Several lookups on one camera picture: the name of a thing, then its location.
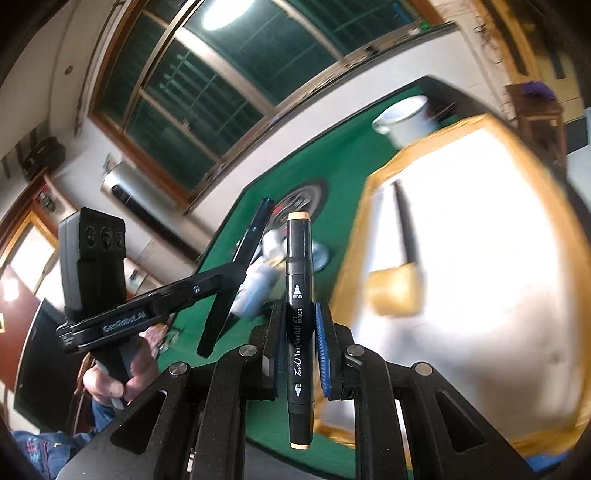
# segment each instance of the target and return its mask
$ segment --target wooden stool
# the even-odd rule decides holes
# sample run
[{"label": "wooden stool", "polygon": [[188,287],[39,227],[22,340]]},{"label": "wooden stool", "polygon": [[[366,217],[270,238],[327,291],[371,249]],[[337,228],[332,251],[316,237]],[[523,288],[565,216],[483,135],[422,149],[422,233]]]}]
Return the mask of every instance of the wooden stool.
[{"label": "wooden stool", "polygon": [[[515,107],[519,135],[525,141],[541,143],[566,170],[566,134],[562,121],[562,107],[556,100],[546,100],[541,95],[524,95],[522,87],[523,83],[505,85]],[[547,124],[534,131],[531,123],[540,121]]]}]

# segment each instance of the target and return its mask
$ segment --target black marker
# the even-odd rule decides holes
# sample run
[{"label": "black marker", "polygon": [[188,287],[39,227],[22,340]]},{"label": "black marker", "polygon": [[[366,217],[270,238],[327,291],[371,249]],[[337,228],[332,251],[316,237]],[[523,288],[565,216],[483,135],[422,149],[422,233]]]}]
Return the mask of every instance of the black marker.
[{"label": "black marker", "polygon": [[314,264],[312,234],[307,212],[287,219],[285,266],[287,305],[287,410],[290,444],[306,450],[312,443],[314,423]]}]

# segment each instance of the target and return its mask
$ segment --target silver standing air conditioner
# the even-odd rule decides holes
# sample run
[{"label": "silver standing air conditioner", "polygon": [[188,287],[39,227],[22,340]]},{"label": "silver standing air conditioner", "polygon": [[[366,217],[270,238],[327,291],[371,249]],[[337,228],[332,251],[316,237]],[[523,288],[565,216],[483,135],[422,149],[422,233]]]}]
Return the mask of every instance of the silver standing air conditioner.
[{"label": "silver standing air conditioner", "polygon": [[114,167],[101,190],[144,227],[192,261],[205,251],[213,234],[182,214],[174,200],[127,162]]}]

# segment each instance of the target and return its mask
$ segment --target television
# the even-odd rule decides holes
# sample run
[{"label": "television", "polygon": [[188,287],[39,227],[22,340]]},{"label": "television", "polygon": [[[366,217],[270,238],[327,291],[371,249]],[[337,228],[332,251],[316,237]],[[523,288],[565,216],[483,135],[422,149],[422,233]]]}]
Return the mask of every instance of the television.
[{"label": "television", "polygon": [[66,321],[44,299],[31,323],[17,371],[14,409],[42,432],[66,431],[85,353],[64,353],[56,327]]}]

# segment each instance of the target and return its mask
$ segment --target green table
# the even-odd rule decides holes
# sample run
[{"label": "green table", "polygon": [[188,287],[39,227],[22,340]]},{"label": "green table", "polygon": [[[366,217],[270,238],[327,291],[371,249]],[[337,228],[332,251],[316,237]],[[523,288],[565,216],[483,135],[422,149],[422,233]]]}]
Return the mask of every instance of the green table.
[{"label": "green table", "polygon": [[[305,181],[323,179],[328,185],[324,208],[313,223],[313,237],[330,249],[330,263],[315,276],[317,299],[329,299],[349,241],[349,231],[365,179],[386,164],[397,152],[388,140],[375,133],[371,122],[394,103],[422,93],[412,87],[395,93],[305,145],[253,181],[236,201],[218,232],[202,270],[231,260],[230,252],[240,240],[251,216],[263,197],[279,200]],[[180,329],[178,341],[163,352],[161,369],[176,361],[193,367],[216,361],[227,351],[248,341],[253,326],[262,318],[241,320],[217,343],[213,355],[203,358],[195,349],[213,299],[203,300],[179,313],[174,327]],[[252,401],[247,414],[247,436],[266,450],[319,472],[345,478],[355,477],[355,451],[322,435],[315,435],[307,451],[292,450],[288,437],[285,388],[275,402]]]}]

